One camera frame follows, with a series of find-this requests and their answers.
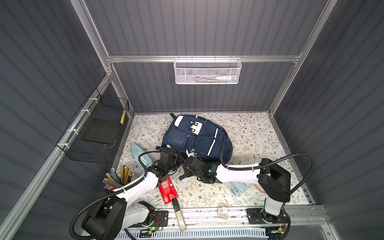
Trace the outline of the navy blue student backpack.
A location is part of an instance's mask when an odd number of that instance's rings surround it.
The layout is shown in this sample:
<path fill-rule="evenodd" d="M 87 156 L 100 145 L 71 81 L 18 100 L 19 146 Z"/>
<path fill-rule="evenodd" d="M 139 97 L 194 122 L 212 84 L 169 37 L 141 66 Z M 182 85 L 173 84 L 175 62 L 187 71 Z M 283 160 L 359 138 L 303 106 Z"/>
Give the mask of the navy blue student backpack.
<path fill-rule="evenodd" d="M 216 123 L 192 115 L 174 115 L 163 136 L 162 146 L 175 149 L 182 154 L 195 149 L 204 162 L 218 162 L 220 156 L 227 164 L 233 154 L 233 144 L 226 130 Z"/>

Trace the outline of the red notebook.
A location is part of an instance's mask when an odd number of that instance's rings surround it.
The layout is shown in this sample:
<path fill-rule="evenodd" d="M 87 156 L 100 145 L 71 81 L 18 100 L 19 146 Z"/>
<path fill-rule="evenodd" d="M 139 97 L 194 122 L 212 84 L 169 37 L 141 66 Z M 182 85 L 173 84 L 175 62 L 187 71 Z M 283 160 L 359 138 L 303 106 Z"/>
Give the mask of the red notebook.
<path fill-rule="evenodd" d="M 165 205 L 171 203 L 173 199 L 177 199 L 179 197 L 170 177 L 161 183 L 158 188 Z"/>

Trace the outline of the pink cup with pencils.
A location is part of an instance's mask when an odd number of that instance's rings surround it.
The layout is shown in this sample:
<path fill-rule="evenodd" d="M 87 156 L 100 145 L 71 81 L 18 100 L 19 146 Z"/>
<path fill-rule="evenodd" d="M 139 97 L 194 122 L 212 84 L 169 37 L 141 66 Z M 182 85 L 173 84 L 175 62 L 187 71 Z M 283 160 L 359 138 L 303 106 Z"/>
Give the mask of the pink cup with pencils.
<path fill-rule="evenodd" d="M 107 189 L 114 190 L 121 188 L 132 181 L 132 169 L 126 165 L 122 165 L 115 168 L 111 168 L 108 173 L 105 174 L 103 184 Z"/>

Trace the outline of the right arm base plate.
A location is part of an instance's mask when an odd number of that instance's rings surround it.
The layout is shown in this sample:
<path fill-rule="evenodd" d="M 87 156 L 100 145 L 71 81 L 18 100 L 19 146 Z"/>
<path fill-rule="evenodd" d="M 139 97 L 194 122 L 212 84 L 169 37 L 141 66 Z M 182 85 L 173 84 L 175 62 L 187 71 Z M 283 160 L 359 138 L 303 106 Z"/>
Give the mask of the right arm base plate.
<path fill-rule="evenodd" d="M 263 208 L 249 208 L 246 209 L 247 218 L 251 225 L 261 224 L 288 224 L 290 222 L 289 215 L 283 210 L 280 211 L 278 216 L 268 214 Z"/>

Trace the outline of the small clear packet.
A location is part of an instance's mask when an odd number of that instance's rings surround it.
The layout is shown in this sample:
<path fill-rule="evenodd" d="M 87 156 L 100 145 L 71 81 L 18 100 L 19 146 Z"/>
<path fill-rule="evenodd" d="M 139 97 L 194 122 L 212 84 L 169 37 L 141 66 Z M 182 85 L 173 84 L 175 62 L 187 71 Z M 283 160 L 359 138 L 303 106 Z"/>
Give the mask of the small clear packet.
<path fill-rule="evenodd" d="M 228 206 L 226 204 L 223 204 L 223 203 L 219 203 L 218 205 L 218 218 L 219 219 L 223 219 L 223 220 L 227 220 L 228 219 Z"/>

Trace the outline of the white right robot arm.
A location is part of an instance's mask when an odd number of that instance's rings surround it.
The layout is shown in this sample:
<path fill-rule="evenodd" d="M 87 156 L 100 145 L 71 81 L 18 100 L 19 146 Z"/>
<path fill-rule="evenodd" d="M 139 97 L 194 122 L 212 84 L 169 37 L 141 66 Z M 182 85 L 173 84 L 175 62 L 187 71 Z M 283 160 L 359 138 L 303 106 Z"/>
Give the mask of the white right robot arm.
<path fill-rule="evenodd" d="M 224 147 L 217 138 L 211 138 L 220 144 L 219 161 L 205 163 L 199 158 L 195 148 L 186 150 L 187 159 L 183 163 L 186 175 L 193 175 L 205 184 L 217 184 L 227 182 L 242 182 L 259 185 L 266 192 L 267 197 L 263 207 L 263 215 L 266 218 L 278 217 L 284 212 L 284 206 L 291 200 L 291 195 L 300 188 L 310 177 L 315 168 L 315 160 L 307 153 L 294 153 L 284 156 L 276 161 L 262 159 L 259 165 L 234 166 L 224 163 Z M 311 165 L 308 173 L 293 188 L 291 188 L 291 174 L 282 168 L 279 163 L 290 158 L 308 157 Z"/>

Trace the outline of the light green calculator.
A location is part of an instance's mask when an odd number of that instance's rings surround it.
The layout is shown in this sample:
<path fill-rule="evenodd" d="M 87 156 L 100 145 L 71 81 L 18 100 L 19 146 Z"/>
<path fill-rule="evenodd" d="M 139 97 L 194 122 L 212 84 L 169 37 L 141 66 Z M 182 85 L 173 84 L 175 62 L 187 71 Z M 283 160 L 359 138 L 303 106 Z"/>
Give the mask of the light green calculator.
<path fill-rule="evenodd" d="M 243 182 L 226 182 L 226 183 L 224 183 L 224 186 L 226 186 L 229 189 L 230 193 L 235 197 L 240 196 L 241 193 L 246 191 L 251 185 L 252 185 L 252 183 L 243 183 Z"/>

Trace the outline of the pink pouch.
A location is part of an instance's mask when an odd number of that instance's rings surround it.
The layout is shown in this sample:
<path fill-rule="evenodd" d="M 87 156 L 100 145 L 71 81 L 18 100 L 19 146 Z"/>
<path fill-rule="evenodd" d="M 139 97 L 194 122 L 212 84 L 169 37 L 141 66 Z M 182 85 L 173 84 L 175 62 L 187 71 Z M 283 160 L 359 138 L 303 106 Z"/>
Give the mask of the pink pouch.
<path fill-rule="evenodd" d="M 264 189 L 260 186 L 260 185 L 257 185 L 257 184 L 253 184 L 253 187 L 254 189 L 256 189 L 258 192 L 260 192 L 261 194 L 265 194 L 266 192 L 264 191 Z"/>

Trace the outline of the white tube in basket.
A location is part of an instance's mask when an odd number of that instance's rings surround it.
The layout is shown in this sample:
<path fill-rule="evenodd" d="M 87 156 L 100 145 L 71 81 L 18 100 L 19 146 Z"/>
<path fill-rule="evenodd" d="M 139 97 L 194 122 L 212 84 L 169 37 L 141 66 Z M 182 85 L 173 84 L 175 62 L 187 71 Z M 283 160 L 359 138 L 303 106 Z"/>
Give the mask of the white tube in basket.
<path fill-rule="evenodd" d="M 222 82 L 235 83 L 237 81 L 237 77 L 236 76 L 218 76 L 218 77 L 215 77 L 215 80 L 222 81 Z"/>

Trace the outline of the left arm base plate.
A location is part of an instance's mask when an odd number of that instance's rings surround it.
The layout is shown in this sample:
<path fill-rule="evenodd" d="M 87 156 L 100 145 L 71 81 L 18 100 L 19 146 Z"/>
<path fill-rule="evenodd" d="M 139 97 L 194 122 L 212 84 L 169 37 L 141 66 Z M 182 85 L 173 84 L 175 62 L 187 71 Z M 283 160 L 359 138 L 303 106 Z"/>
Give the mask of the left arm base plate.
<path fill-rule="evenodd" d="M 149 222 L 138 223 L 132 225 L 131 228 L 151 228 L 151 227 L 167 227 L 169 220 L 169 211 L 155 211 L 154 217 Z"/>

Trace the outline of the black silver stapler tool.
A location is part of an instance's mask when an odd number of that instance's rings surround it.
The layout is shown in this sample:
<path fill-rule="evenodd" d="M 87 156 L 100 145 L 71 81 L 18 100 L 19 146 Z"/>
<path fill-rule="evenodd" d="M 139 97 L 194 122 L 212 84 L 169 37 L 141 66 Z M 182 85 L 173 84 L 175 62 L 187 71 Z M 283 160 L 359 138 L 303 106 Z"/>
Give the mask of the black silver stapler tool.
<path fill-rule="evenodd" d="M 176 215 L 176 218 L 178 221 L 180 231 L 183 232 L 187 229 L 187 225 L 186 225 L 184 215 L 183 215 L 183 212 L 182 212 L 182 209 L 180 207 L 178 199 L 177 198 L 172 199 L 172 204 L 174 207 L 174 211 L 175 211 L 175 215 Z"/>

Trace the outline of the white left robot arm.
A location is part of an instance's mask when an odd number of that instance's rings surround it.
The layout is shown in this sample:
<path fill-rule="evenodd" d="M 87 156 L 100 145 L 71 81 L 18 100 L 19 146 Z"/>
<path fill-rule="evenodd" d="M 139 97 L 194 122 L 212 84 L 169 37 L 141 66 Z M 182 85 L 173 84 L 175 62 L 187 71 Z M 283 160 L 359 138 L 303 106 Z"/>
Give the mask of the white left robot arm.
<path fill-rule="evenodd" d="M 134 218 L 131 204 L 146 192 L 159 187 L 185 161 L 179 151 L 158 147 L 138 156 L 143 175 L 113 191 L 103 190 L 100 196 L 75 214 L 69 225 L 70 236 L 75 240 L 113 240 L 122 229 L 145 222 L 151 212 L 148 204 L 139 203 L 140 211 L 147 213 Z"/>

